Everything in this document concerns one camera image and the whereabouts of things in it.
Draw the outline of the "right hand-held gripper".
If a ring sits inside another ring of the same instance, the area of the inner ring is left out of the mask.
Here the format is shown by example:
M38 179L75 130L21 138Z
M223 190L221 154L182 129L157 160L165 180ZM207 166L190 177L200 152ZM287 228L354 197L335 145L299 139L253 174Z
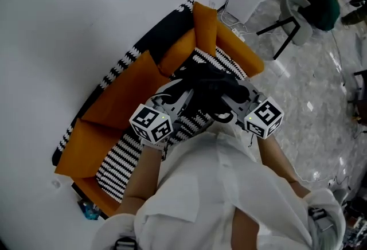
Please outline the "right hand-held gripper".
M268 138L283 121L284 112L275 100L252 84L238 84L221 99L231 109L235 124L259 138Z

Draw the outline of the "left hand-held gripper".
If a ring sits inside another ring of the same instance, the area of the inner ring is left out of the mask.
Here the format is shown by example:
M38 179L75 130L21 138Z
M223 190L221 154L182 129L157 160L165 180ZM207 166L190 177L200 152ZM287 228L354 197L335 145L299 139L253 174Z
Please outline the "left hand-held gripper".
M193 84L184 79L173 80L140 104L129 122L137 136L149 143L159 143L178 129L178 118L193 97Z

